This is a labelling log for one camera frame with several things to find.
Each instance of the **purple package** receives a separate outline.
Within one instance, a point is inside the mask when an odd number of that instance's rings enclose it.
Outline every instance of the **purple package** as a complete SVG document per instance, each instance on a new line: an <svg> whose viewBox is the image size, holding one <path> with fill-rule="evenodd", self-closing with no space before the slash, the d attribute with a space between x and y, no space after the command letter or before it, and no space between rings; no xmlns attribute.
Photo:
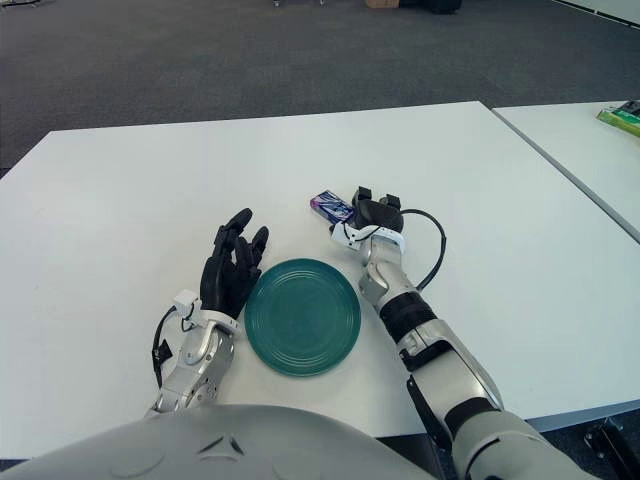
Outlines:
<svg viewBox="0 0 640 480"><path fill-rule="evenodd" d="M353 207L329 190L313 197L309 204L333 224L346 222L353 215Z"/></svg>

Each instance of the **wire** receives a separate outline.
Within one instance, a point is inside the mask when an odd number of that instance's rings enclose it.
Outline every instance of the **wire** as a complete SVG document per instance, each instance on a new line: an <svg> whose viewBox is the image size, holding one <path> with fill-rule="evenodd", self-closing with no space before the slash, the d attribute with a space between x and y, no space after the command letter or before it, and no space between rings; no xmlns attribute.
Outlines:
<svg viewBox="0 0 640 480"><path fill-rule="evenodd" d="M408 208L406 210L401 210L400 214L422 215L423 217L426 217L429 220L431 220L434 223L434 225L438 228L438 231L440 231L440 255L438 256L438 260L436 260L436 264L433 266L433 268L427 274L427 276L424 277L418 285L416 285L416 290L422 291L424 290L424 287L429 285L431 280L433 280L433 278L438 273L438 270L440 270L440 266L442 265L442 260L444 260L444 252L447 249L447 235L444 233L444 228L442 228L442 225L440 225L440 222L438 222L436 217L434 217L430 213L427 213L423 210L418 210L416 208Z"/></svg>
<svg viewBox="0 0 640 480"><path fill-rule="evenodd" d="M438 273L438 270L440 270L440 266L442 265L442 261L444 260L444 253L447 249L447 235L445 234L444 228L442 228L442 225L440 224L440 222L438 222L438 220L433 215L425 212L424 210L418 210L417 208L407 208L406 210L396 210L396 212L394 212L393 215L388 217L387 220L383 222L384 225L379 225L374 230L366 234L364 237L353 238L353 239L349 238L349 235L347 234L347 227L345 222L342 222L342 231L344 232L345 237L347 237L349 241L364 242L366 239L370 238L374 233L376 233L381 228L383 227L389 228L388 226L398 216L407 215L407 214L421 215L423 217L428 218L433 222L433 224L437 227L438 231L440 232L440 255L438 256L438 260L436 260L435 265L433 266L431 271L427 274L427 276L424 277L422 281L418 283L418 285L416 285L416 290L422 291L424 290L424 287L426 287L427 285L429 285L429 283L431 283L431 280L433 280L433 278Z"/></svg>
<svg viewBox="0 0 640 480"><path fill-rule="evenodd" d="M195 308L195 304L191 304L191 311L189 315L182 318L182 322L180 324L180 329L183 332L188 332L194 328L193 324L189 325L188 328L185 328L184 324L187 320L191 318L193 314L193 310ZM153 371L156 374L156 381L158 382L158 388L162 388L162 364L171 358L173 354L171 353L171 348L169 348L169 344L167 344L166 340L160 344L160 337L162 336L162 329L164 328L164 322L176 311L175 305L167 310L167 313L160 319L158 326L156 327L156 333L153 336L153 347L151 349L151 359L153 361Z"/></svg>
<svg viewBox="0 0 640 480"><path fill-rule="evenodd" d="M158 382L158 388L162 387L162 368L161 367L162 367L162 363L164 362L164 359L160 358L160 335L162 334L162 327L164 326L165 320L169 318L171 314L175 311L176 311L175 306L167 310L167 313L164 314L164 316L160 320L160 323L158 323L158 326L156 327L156 333L153 336L153 348L151 349L151 358L153 360L153 371L156 374L156 381Z"/></svg>

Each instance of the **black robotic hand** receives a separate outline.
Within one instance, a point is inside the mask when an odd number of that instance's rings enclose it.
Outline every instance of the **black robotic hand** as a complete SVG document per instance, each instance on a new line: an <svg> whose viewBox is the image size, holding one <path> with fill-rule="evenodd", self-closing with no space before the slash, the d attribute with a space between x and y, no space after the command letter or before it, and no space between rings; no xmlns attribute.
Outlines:
<svg viewBox="0 0 640 480"><path fill-rule="evenodd" d="M200 281L203 310L215 310L238 318L251 290L262 273L258 264L269 238L261 227L251 243L240 234L253 213L245 208L218 229L214 249L205 263Z"/></svg>

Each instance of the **black cable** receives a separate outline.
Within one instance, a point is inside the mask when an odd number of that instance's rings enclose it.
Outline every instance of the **black cable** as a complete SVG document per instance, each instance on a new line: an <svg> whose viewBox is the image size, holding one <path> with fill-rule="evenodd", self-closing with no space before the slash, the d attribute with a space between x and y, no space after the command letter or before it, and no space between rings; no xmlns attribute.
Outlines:
<svg viewBox="0 0 640 480"><path fill-rule="evenodd" d="M428 218L434 223L434 225L440 231L440 255L438 256L438 260L436 261L436 264L433 266L431 271L427 274L427 276L424 277L422 281L418 283L418 285L416 285L416 290L422 291L424 290L424 287L429 285L431 280L433 280L433 278L438 273L438 270L440 270L440 266L442 265L442 261L444 260L444 252L447 249L447 236L444 232L444 228L442 228L442 225L440 225L440 222L438 222L438 220L433 215L423 210L418 210L417 208L407 208L406 210L397 210L396 212L394 212L393 215L387 218L386 222L384 222L385 225L379 225L378 227L376 227L374 230L372 230L362 238L353 238L353 239L349 238L349 235L347 234L347 227L345 222L342 222L342 231L344 232L345 237L349 239L349 241L363 242L369 237L371 237L371 235L376 233L378 230L380 230L382 227L388 228L386 225L389 225L398 215L407 215L407 214L422 215L423 217Z"/></svg>
<svg viewBox="0 0 640 480"><path fill-rule="evenodd" d="M166 352L166 349L164 352L160 350L160 335L162 334L162 327L164 326L165 320L169 318L171 314L175 311L176 311L175 306L167 310L167 313L164 314L164 316L160 320L160 323L158 323L158 326L156 327L156 334L153 336L153 348L151 349L151 359L153 361L153 371L156 374L156 381L158 382L158 388L162 387L162 368L161 368L162 363L166 360L166 358L171 357L171 350L169 350L168 351L169 357L163 358L164 356L166 356L167 352Z"/></svg>
<svg viewBox="0 0 640 480"><path fill-rule="evenodd" d="M433 266L431 271L427 274L427 276L424 277L418 285L416 285L416 290L422 291L424 290L424 287L429 285L431 280L433 280L433 277L436 276L436 274L438 273L438 270L440 270L440 266L442 265L442 260L444 260L444 252L447 249L447 235L444 233L444 228L442 228L442 225L440 225L440 222L438 222L438 220L436 220L436 217L434 217L430 213L427 213L422 210L418 210L416 208L408 208L406 210L400 211L401 215L406 215L408 213L412 213L414 215L422 215L423 217L428 218L434 223L434 225L440 231L440 255L438 256L438 260L436 261L436 264Z"/></svg>

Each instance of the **cardboard box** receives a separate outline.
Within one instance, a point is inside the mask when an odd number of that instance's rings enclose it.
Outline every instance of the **cardboard box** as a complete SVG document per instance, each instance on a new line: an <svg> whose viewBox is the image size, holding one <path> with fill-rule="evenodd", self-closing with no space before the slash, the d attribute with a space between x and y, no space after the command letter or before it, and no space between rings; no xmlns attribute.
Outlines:
<svg viewBox="0 0 640 480"><path fill-rule="evenodd" d="M400 0L364 0L369 8L398 8Z"/></svg>

